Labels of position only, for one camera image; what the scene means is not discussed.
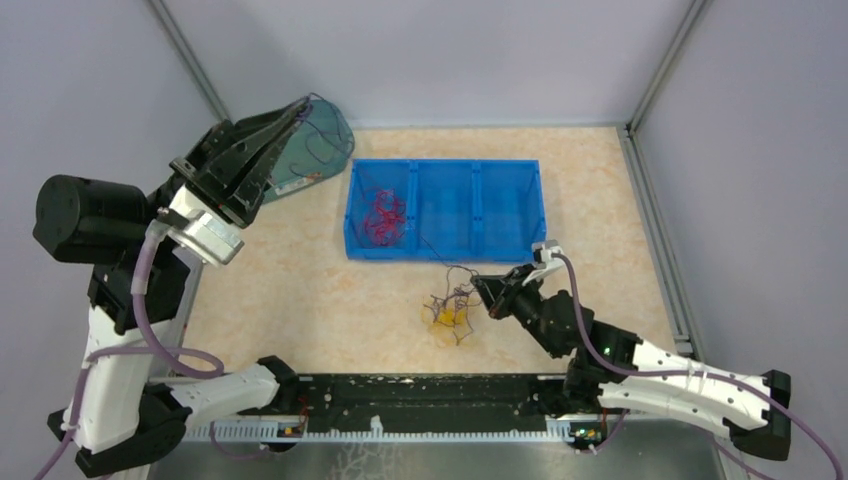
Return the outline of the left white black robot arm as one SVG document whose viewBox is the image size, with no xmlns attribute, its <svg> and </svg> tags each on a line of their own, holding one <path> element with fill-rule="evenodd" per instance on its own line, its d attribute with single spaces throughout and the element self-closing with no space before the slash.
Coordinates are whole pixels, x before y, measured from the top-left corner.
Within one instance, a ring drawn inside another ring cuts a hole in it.
<svg viewBox="0 0 848 480">
<path fill-rule="evenodd" d="M 297 374 L 275 356 L 227 372 L 214 355 L 162 342 L 177 320 L 185 249 L 222 267 L 243 247 L 309 97 L 211 127 L 156 190 L 55 175 L 36 201 L 35 240 L 92 266 L 86 350 L 70 404 L 48 425 L 89 479 L 163 459 L 191 429 L 235 414 L 307 417 Z"/>
</svg>

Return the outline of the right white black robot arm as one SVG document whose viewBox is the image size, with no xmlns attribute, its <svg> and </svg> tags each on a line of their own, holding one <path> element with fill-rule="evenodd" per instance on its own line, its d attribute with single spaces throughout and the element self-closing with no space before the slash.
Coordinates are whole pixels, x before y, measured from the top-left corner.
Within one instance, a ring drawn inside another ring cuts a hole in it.
<svg viewBox="0 0 848 480">
<path fill-rule="evenodd" d="M 543 297 L 545 277 L 573 270 L 561 255 L 471 283 L 493 319 L 515 318 L 552 358 L 568 357 L 563 398 L 576 412 L 636 410 L 727 438 L 741 452 L 785 461 L 791 448 L 791 378 L 770 370 L 745 376 L 665 351 L 639 335 L 598 321 L 575 293 Z"/>
</svg>

